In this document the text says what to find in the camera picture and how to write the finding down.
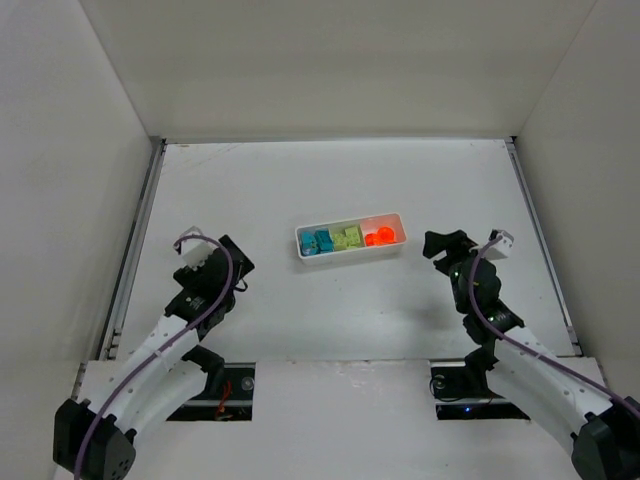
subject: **white tabletop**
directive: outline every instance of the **white tabletop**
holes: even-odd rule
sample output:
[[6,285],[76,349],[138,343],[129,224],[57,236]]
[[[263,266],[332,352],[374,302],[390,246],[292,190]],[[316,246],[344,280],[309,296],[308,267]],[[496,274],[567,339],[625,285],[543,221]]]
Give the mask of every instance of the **white tabletop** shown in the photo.
[[[299,225],[398,212],[399,257],[309,267]],[[475,348],[449,282],[422,257],[424,232],[515,236],[497,263],[502,299],[558,355],[573,355],[534,227],[502,140],[394,139],[171,145],[119,356],[179,291],[173,241],[197,225],[255,263],[249,290],[204,345],[227,361],[460,358]]]
[[[593,359],[565,363],[602,381]],[[120,366],[90,362],[80,398]],[[438,421],[428,384],[426,361],[258,362],[250,422],[164,423],[126,480],[578,479],[535,423]]]

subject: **white wall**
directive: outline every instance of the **white wall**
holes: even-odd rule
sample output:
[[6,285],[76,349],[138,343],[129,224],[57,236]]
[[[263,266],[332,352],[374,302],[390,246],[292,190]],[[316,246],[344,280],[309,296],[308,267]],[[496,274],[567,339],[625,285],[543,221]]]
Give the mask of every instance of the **white wall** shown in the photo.
[[594,0],[82,0],[150,134],[520,131]]
[[517,141],[579,337],[640,396],[640,2],[599,0]]
[[77,0],[0,2],[0,478],[52,471],[149,156]]

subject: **screw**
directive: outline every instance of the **screw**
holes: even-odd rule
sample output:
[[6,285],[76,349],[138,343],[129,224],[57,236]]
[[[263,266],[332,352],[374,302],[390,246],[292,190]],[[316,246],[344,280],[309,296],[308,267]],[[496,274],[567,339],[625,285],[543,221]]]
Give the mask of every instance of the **screw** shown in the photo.
[[242,382],[240,383],[240,385],[242,386],[242,389],[245,392],[249,392],[249,391],[253,390],[253,385],[254,385],[253,378],[244,377],[242,379]]

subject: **red-orange object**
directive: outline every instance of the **red-orange object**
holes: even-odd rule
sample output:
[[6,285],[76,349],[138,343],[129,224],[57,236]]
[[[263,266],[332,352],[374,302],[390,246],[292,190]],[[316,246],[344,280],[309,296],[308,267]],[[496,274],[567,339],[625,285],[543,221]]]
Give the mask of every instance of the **red-orange object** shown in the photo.
[[390,227],[380,227],[378,229],[378,238],[382,243],[395,243],[396,232]]
[[364,236],[364,243],[367,245],[367,247],[373,247],[374,245],[382,245],[382,242],[380,241],[380,238],[376,233],[367,233]]

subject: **purple cable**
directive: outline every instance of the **purple cable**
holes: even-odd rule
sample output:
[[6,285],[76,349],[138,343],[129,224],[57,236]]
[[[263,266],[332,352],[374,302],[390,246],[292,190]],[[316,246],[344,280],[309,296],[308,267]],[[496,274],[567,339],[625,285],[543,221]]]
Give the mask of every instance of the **purple cable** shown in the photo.
[[474,279],[476,277],[476,270],[478,269],[478,265],[480,264],[480,260],[482,260],[482,258],[484,258],[484,256],[486,255],[487,251],[492,246],[494,246],[496,243],[498,243],[500,240],[502,240],[502,237],[499,236],[499,237],[491,240],[484,247],[482,247],[480,249],[480,251],[478,252],[478,255],[476,256],[476,258],[473,260],[473,264],[471,265],[471,273],[469,274],[469,299],[471,300],[471,306],[473,307],[473,311],[478,316],[480,321],[484,324],[485,327],[487,327],[489,329],[489,331],[491,333],[493,333],[500,340],[504,340],[506,342],[509,342],[514,347],[522,350],[525,353],[528,353],[532,357],[538,358],[541,362],[546,363],[547,365],[555,368],[556,370],[561,371],[562,373],[566,373],[567,375],[571,375],[572,377],[575,377],[578,380],[583,381],[584,383],[586,383],[587,385],[590,385],[591,387],[595,388],[596,390],[599,390],[600,392],[602,392],[605,395],[607,395],[610,399],[616,401],[617,403],[622,405],[624,408],[629,410],[629,412],[631,412],[631,414],[633,416],[635,416],[638,420],[640,420],[640,412],[638,410],[636,410],[633,407],[633,405],[631,405],[629,402],[627,402],[620,395],[618,395],[617,393],[611,391],[607,387],[604,387],[604,386],[600,385],[599,383],[594,382],[590,378],[585,377],[581,373],[578,373],[575,370],[572,370],[571,368],[569,368],[569,367],[567,367],[567,366],[565,366],[565,365],[563,365],[563,364],[561,364],[559,362],[556,362],[555,360],[553,360],[553,359],[551,359],[549,357],[546,357],[544,355],[539,355],[538,352],[536,352],[534,349],[529,348],[526,345],[523,345],[522,343],[518,342],[517,340],[514,340],[513,338],[506,336],[504,333],[502,333],[500,330],[498,330],[496,327],[494,327],[491,324],[491,322],[489,320],[487,320],[487,318],[483,315],[482,311],[480,310],[480,307],[478,306],[478,302],[476,301],[476,296],[475,296],[475,291],[474,291],[474,288],[473,288],[473,283],[474,283]]
[[[196,318],[193,322],[187,324],[186,327],[184,327],[182,330],[180,330],[178,333],[176,333],[173,337],[171,337],[169,340],[167,340],[165,343],[163,343],[160,346],[160,348],[158,348],[158,351],[160,351],[160,352],[164,352],[165,350],[167,350],[173,344],[173,342],[175,342],[176,340],[181,338],[189,330],[192,330],[192,329],[196,328],[198,325],[200,325],[204,321],[205,318],[207,318],[211,313],[213,313],[215,311],[216,308],[218,308],[218,306],[220,306],[220,304],[224,300],[224,297],[227,295],[227,292],[229,292],[229,289],[231,288],[231,281],[233,279],[233,259],[231,258],[231,253],[229,253],[229,250],[227,250],[220,242],[218,242],[217,240],[214,240],[213,238],[205,237],[204,235],[196,235],[196,234],[189,234],[189,235],[185,235],[184,237],[179,238],[174,243],[174,247],[180,245],[185,240],[202,240],[204,242],[212,243],[213,245],[218,247],[220,249],[220,251],[222,251],[222,253],[224,253],[225,257],[227,257],[227,263],[228,263],[227,280],[225,281],[224,287],[222,287],[222,291],[220,292],[220,295],[218,295],[218,298],[216,298],[216,301],[213,302],[213,304],[205,312],[203,312],[202,315],[200,315],[198,318]],[[76,463],[75,463],[75,466],[73,468],[73,479],[74,480],[81,480],[80,473],[82,472],[82,463],[84,461],[84,456],[87,453],[87,448],[89,446],[89,441],[91,440],[91,437],[93,436],[94,432],[96,431],[96,428],[98,427],[98,423],[100,423],[100,420],[102,419],[102,416],[105,414],[105,412],[107,411],[109,406],[113,403],[113,401],[116,399],[118,394],[120,392],[122,392],[122,390],[124,390],[124,388],[129,384],[129,382],[131,380],[133,380],[142,370],[145,369],[145,367],[147,365],[149,365],[151,362],[153,362],[156,358],[157,358],[156,354],[152,353],[151,355],[149,355],[148,358],[146,358],[143,362],[141,362],[140,365],[138,365],[136,368],[134,368],[131,371],[131,373],[129,375],[127,375],[124,380],[122,380],[120,385],[118,385],[113,390],[113,392],[111,392],[111,395],[109,395],[109,397],[104,402],[104,404],[102,405],[100,410],[98,410],[98,412],[96,413],[95,418],[93,419],[93,421],[89,425],[89,428],[87,429],[87,433],[85,434],[84,438],[82,439],[82,443],[80,444],[80,448],[78,449],[78,456],[76,457]]]

